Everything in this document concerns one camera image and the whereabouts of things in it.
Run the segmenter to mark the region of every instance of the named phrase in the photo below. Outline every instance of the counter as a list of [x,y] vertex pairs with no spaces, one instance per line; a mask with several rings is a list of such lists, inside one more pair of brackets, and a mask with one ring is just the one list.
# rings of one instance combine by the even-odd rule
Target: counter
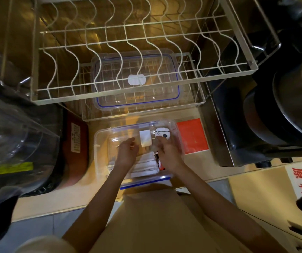
[[[172,119],[176,122],[200,118],[198,108],[168,111],[164,113],[148,114],[143,116],[126,116],[120,118],[104,119],[89,124],[89,168],[84,177],[75,185],[52,191],[47,194],[20,198],[15,206],[12,221],[40,217],[49,214],[66,212],[84,208],[99,190],[104,180],[96,178],[94,165],[93,140],[94,134],[104,128],[136,124],[161,119]],[[201,151],[187,154],[185,163],[206,182],[223,179],[235,174],[258,170],[254,165],[242,167],[220,167],[214,161],[211,151]],[[174,188],[183,187],[177,179],[171,180]],[[119,191],[118,199],[124,191]]]

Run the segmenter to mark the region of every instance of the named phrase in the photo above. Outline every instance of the white paper label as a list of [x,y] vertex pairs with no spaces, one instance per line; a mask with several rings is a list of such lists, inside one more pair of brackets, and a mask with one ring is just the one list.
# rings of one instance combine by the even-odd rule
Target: white paper label
[[136,74],[131,74],[128,77],[128,83],[130,85],[144,85],[146,83],[145,75],[139,74],[137,76]]
[[71,151],[81,152],[81,127],[75,123],[71,123]]
[[139,135],[142,147],[152,146],[151,132],[149,129],[146,131],[140,131]]
[[292,163],[285,166],[297,199],[302,197],[302,163]]

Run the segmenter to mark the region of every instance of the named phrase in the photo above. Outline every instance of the yellow label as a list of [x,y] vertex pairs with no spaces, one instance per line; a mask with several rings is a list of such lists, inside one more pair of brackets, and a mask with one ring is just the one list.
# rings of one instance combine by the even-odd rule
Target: yellow label
[[34,167],[32,162],[25,162],[16,165],[8,165],[8,164],[0,165],[0,175],[7,174],[7,173],[29,171],[32,170],[33,168]]

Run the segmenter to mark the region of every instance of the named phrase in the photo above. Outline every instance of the plastic container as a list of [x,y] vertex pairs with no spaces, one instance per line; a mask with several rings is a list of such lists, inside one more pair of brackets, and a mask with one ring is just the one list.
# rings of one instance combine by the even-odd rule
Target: plastic container
[[[121,88],[131,88],[140,85],[159,84],[161,82],[172,82],[179,80],[176,73],[164,74],[157,76],[158,68],[161,65],[159,73],[169,73],[178,71],[178,63],[171,50],[162,49],[162,55],[157,50],[142,51],[143,65],[138,73],[141,64],[141,56],[138,51],[124,52],[122,54],[123,66],[119,74],[119,84]],[[91,81],[93,82],[99,72],[96,82],[108,81],[105,83],[97,83],[99,92],[119,89],[116,76],[120,71],[122,59],[118,53],[101,54],[101,62],[97,56],[92,59]],[[94,98],[94,105],[100,110],[112,110],[122,106],[142,105],[147,103],[162,101],[178,101],[180,97],[181,86],[157,87],[144,91],[116,94]],[[92,91],[96,92],[96,88],[92,85]]]
[[[127,125],[115,128],[103,129],[96,132],[94,136],[94,159],[97,179],[106,179],[109,175],[107,166],[110,162],[114,162],[118,153],[118,146],[124,140],[135,137],[135,143],[139,145],[140,150],[138,156],[142,154],[156,151],[157,139],[155,137],[155,130],[157,128],[168,128],[170,130],[170,138],[177,147],[179,152],[183,153],[183,144],[181,141],[179,129],[177,124],[172,120],[152,121],[146,123],[139,123],[134,125]],[[140,131],[150,130],[152,145],[142,147],[140,142]],[[167,180],[172,177],[172,174],[167,170],[162,170],[156,175],[136,177],[133,179],[124,179],[120,189],[135,187],[142,184],[149,184],[162,180]]]

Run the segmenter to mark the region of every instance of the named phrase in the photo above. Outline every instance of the white sleeve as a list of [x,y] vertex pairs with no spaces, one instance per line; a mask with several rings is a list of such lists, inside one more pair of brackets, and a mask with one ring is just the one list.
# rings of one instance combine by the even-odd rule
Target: white sleeve
[[15,253],[77,253],[65,240],[56,236],[40,236],[26,241]]

